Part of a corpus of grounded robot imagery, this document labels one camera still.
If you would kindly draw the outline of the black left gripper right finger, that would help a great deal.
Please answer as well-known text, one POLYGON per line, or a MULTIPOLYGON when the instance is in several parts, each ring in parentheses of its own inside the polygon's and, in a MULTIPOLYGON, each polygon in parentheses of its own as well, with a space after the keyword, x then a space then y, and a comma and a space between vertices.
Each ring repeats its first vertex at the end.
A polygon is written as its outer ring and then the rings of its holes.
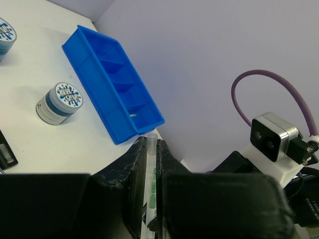
POLYGON ((272 177, 261 173, 192 173, 157 145, 160 239, 291 239, 293 212, 272 177))

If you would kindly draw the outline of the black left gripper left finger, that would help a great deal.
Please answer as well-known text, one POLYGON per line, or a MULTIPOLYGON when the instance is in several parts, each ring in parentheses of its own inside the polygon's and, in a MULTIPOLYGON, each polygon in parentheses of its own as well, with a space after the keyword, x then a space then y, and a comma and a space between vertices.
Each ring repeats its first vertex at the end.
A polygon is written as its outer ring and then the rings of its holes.
POLYGON ((2 175, 1 238, 140 238, 146 160, 147 139, 141 136, 93 175, 2 175))

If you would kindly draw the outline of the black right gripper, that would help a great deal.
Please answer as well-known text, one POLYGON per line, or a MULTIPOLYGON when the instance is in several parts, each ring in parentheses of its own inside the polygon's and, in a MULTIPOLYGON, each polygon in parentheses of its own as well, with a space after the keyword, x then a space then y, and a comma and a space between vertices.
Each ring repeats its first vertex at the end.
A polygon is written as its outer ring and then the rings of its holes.
MULTIPOLYGON (((232 152, 210 173, 261 173, 238 151, 232 152)), ((303 167, 285 188, 288 203, 296 224, 306 228, 319 226, 319 170, 303 167)))

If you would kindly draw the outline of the green clear pen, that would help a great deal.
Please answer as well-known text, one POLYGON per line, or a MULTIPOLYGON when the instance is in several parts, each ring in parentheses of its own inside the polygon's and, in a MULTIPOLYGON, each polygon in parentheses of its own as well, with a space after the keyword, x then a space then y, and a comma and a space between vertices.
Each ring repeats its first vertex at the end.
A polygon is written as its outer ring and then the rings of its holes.
POLYGON ((151 231, 148 225, 156 217, 156 154, 157 154, 156 133, 148 134, 147 143, 147 168, 145 178, 145 196, 144 203, 146 204, 146 222, 142 223, 142 239, 154 239, 155 232, 151 231))

